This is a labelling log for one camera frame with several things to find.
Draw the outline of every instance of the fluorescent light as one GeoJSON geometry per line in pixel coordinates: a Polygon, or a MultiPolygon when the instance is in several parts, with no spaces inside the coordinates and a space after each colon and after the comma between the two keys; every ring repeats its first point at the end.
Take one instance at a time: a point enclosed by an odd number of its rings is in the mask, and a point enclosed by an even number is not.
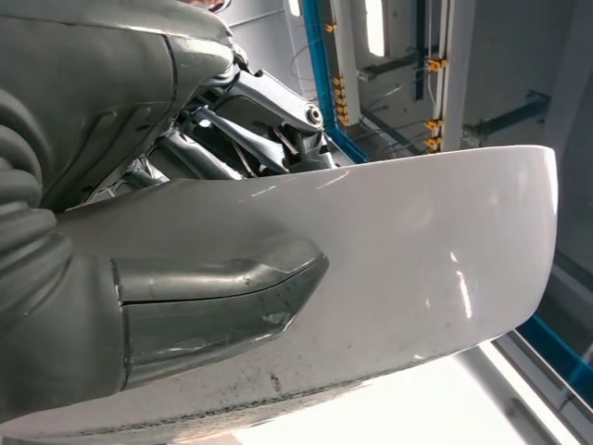
{"type": "Polygon", "coordinates": [[[375,56],[386,55],[386,38],[383,31],[383,0],[365,0],[367,6],[367,40],[368,51],[375,56]]]}
{"type": "Polygon", "coordinates": [[[288,8],[294,17],[301,16],[301,4],[299,2],[300,0],[288,0],[288,8]]]}
{"type": "Polygon", "coordinates": [[[552,436],[561,445],[578,445],[579,441],[548,407],[535,390],[509,363],[492,343],[481,343],[480,349],[509,382],[517,394],[538,417],[552,436]]]}

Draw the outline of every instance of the yellow clip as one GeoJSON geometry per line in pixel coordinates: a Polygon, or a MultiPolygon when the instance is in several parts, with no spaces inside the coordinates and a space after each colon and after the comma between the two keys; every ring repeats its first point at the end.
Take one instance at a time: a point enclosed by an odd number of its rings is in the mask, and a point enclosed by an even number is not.
{"type": "Polygon", "coordinates": [[[342,122],[342,125],[343,125],[345,127],[349,127],[350,126],[350,121],[349,119],[349,115],[348,114],[343,114],[341,116],[338,116],[338,120],[342,122]]]}
{"type": "Polygon", "coordinates": [[[431,153],[435,153],[440,150],[441,143],[443,143],[443,138],[441,136],[429,137],[425,140],[425,144],[430,148],[431,153]]]}
{"type": "Polygon", "coordinates": [[[431,132],[433,132],[435,130],[438,130],[439,128],[442,127],[443,126],[443,120],[442,119],[431,119],[429,121],[425,122],[425,126],[427,129],[430,130],[431,132]]]}
{"type": "Polygon", "coordinates": [[[447,68],[447,66],[449,66],[449,62],[444,58],[428,60],[428,70],[431,72],[442,70],[443,68],[447,68]]]}

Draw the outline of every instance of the blue pipe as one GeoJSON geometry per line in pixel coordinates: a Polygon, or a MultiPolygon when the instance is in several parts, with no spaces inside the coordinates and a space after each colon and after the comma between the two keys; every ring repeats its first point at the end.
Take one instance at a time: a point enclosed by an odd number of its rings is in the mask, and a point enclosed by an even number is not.
{"type": "Polygon", "coordinates": [[[309,42],[311,64],[325,132],[353,162],[358,164],[368,162],[366,153],[338,125],[338,116],[336,114],[336,104],[332,93],[333,89],[331,87],[331,75],[327,64],[327,53],[323,40],[323,23],[318,2],[318,0],[302,0],[303,17],[305,20],[307,40],[309,42]]]}

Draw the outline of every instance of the metal bolt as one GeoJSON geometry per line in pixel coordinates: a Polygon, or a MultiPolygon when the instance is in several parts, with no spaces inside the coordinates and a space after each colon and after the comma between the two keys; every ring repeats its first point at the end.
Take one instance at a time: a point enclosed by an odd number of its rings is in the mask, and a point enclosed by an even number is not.
{"type": "Polygon", "coordinates": [[[315,105],[309,104],[306,112],[307,121],[311,125],[320,125],[321,123],[321,111],[315,105]]]}

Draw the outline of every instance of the car body part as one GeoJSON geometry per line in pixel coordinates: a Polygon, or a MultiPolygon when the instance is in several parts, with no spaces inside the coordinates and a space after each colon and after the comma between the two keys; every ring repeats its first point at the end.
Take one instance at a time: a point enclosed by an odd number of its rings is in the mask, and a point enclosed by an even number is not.
{"type": "Polygon", "coordinates": [[[545,286],[555,246],[556,179],[552,149],[495,147],[247,181],[174,181],[140,192],[152,198],[135,209],[126,205],[133,195],[112,200],[99,220],[94,206],[78,210],[88,216],[75,224],[64,214],[60,230],[82,251],[90,244],[114,256],[166,256],[215,242],[162,242],[179,224],[232,233],[254,212],[312,240],[331,266],[290,329],[265,348],[27,416],[0,434],[188,443],[497,337],[530,317],[545,286]],[[411,182],[417,186],[410,190],[411,182]],[[181,210],[195,207],[207,211],[181,210]],[[130,239],[127,222],[138,214],[141,244],[130,239]],[[109,233],[94,229],[107,223],[109,233]]]}

